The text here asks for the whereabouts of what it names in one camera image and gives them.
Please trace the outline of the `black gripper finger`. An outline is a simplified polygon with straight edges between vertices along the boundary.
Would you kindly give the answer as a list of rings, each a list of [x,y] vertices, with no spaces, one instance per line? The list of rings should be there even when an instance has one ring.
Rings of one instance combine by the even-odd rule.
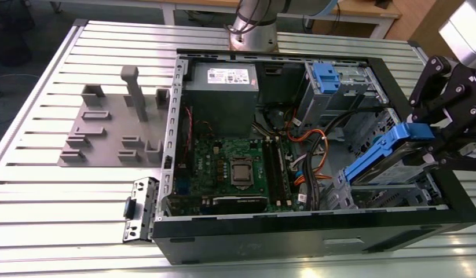
[[[441,167],[476,171],[476,133],[436,130],[427,153]]]
[[[456,85],[452,80],[456,66],[465,65],[443,56],[428,59],[409,96],[412,122],[433,124],[448,118],[452,124],[461,126],[452,118],[452,106],[460,97],[459,93],[464,93],[464,86]]]

